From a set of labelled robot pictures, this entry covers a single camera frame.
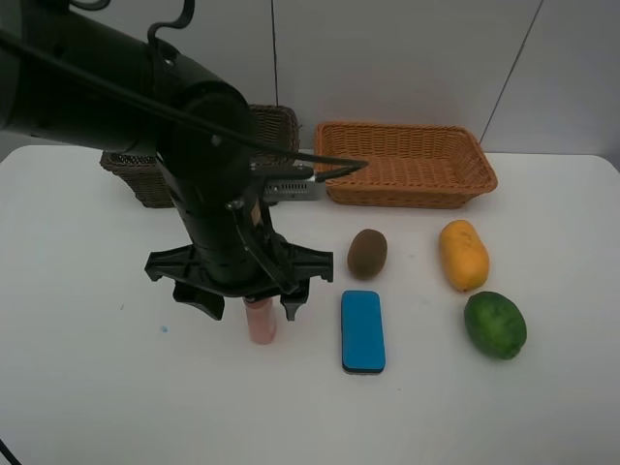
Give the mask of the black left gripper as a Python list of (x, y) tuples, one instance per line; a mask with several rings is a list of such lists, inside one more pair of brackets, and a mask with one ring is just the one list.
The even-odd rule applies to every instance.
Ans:
[(281, 234), (276, 237), (284, 257), (273, 262), (296, 284), (297, 289), (291, 294), (283, 294), (282, 288), (254, 257), (241, 249), (230, 251), (225, 258), (215, 261), (201, 257), (193, 244), (153, 252), (146, 262), (145, 272), (152, 281), (163, 277), (175, 281), (173, 299), (197, 308), (215, 321), (223, 318), (223, 296), (280, 295), (286, 319), (293, 322), (297, 310), (308, 300), (309, 280), (319, 277), (328, 283), (333, 281), (333, 254), (292, 244)]

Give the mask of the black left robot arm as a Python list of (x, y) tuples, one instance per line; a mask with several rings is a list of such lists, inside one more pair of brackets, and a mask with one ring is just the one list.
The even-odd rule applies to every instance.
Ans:
[(278, 297), (288, 320), (310, 281), (333, 278), (333, 256), (272, 226), (252, 163), (260, 143), (243, 96), (158, 38), (137, 40), (89, 17), (103, 3), (1, 5), (1, 127), (117, 154), (151, 157), (190, 237), (152, 253), (146, 274), (213, 319), (225, 299)]

